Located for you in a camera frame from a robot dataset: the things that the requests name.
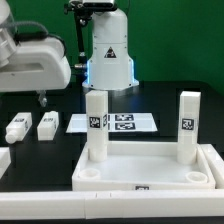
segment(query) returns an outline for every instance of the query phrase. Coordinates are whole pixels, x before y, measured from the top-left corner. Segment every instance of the small white block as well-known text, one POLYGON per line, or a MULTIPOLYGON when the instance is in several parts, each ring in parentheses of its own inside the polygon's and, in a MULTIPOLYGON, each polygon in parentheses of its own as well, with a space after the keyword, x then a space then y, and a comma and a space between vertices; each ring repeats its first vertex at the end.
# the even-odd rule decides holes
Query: small white block
POLYGON ((59 125, 58 112, 45 113, 37 127, 39 141, 52 141, 59 125))
POLYGON ((201 93, 183 92, 180 96, 177 161, 190 165, 196 162, 201 93))
POLYGON ((16 141, 22 141, 31 126, 31 113, 18 113, 6 127, 6 141, 9 144, 13 144, 16 141))

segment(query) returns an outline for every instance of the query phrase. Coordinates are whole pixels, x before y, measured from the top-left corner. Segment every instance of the white box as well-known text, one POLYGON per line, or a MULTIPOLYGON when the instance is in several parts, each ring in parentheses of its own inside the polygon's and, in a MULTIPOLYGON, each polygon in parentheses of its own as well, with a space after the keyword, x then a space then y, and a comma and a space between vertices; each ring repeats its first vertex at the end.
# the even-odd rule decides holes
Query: white box
POLYGON ((58 112, 45 113, 37 127, 39 141, 52 141, 59 125, 58 112))
POLYGON ((18 113, 6 127, 5 140, 9 144, 22 141, 32 126, 31 113, 18 113))
POLYGON ((108 158, 101 163, 88 159, 86 145, 72 176, 73 190, 214 189, 211 170, 200 145, 196 147, 197 162, 182 165, 177 161, 177 143, 112 141, 108 144, 108 158), (79 174, 84 171, 86 176, 81 178, 79 174), (191 172, 205 174, 208 181, 197 182, 196 176, 196 181, 187 182, 186 175, 191 172))

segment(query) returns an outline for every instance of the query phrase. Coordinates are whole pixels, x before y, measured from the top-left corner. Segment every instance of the black table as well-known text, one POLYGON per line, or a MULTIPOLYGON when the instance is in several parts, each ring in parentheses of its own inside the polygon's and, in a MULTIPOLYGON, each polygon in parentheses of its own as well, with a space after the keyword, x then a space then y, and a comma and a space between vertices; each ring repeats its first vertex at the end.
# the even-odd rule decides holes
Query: black table
MULTIPOLYGON (((200 144, 212 144, 224 155, 224 97, 202 82, 141 82, 139 91, 109 97, 109 113, 152 113, 158 132, 110 133, 111 140, 177 141, 181 92, 200 91, 200 144)), ((86 142, 86 134, 66 134, 72 114, 85 113, 85 94, 79 83, 65 90, 48 91, 48 106, 40 107, 34 92, 7 93, 0 101, 0 143, 5 128, 18 112, 32 112, 33 125, 24 141, 9 145, 11 165, 0 180, 0 192, 71 191, 71 176, 86 142), (59 112, 54 141, 39 142, 37 126, 45 112, 59 112)), ((108 220, 24 221, 24 223, 223 223, 222 217, 108 220)), ((21 221, 2 221, 20 223, 21 221)))

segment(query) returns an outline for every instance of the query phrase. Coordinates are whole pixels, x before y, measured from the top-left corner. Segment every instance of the white tray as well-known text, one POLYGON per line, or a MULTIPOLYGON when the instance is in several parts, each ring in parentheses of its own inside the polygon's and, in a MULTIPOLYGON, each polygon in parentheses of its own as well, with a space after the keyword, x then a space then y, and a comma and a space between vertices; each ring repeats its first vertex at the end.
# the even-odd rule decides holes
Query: white tray
POLYGON ((197 163, 182 165, 177 162, 177 143, 114 142, 108 144, 108 158, 92 162, 87 144, 72 176, 74 191, 88 190, 170 190, 214 189, 215 180, 197 145, 197 163), (188 182, 186 175, 200 172, 207 182, 188 182))

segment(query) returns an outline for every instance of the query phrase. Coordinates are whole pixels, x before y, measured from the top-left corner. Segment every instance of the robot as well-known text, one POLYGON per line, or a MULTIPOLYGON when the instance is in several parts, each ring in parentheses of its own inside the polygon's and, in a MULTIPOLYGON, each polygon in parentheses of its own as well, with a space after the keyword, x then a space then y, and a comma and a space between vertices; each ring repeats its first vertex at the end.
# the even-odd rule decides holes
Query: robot
POLYGON ((85 89, 121 92, 139 85, 134 78, 134 62, 128 55, 127 17, 114 0, 71 0, 66 13, 74 12, 80 64, 86 74, 85 89), (87 61, 81 28, 93 21, 93 54, 87 61))
POLYGON ((14 22, 6 0, 0 0, 0 91, 37 91, 46 105, 46 90, 64 89, 71 70, 63 41, 36 22, 14 22), (35 34, 18 34, 18 26, 38 26, 35 34))

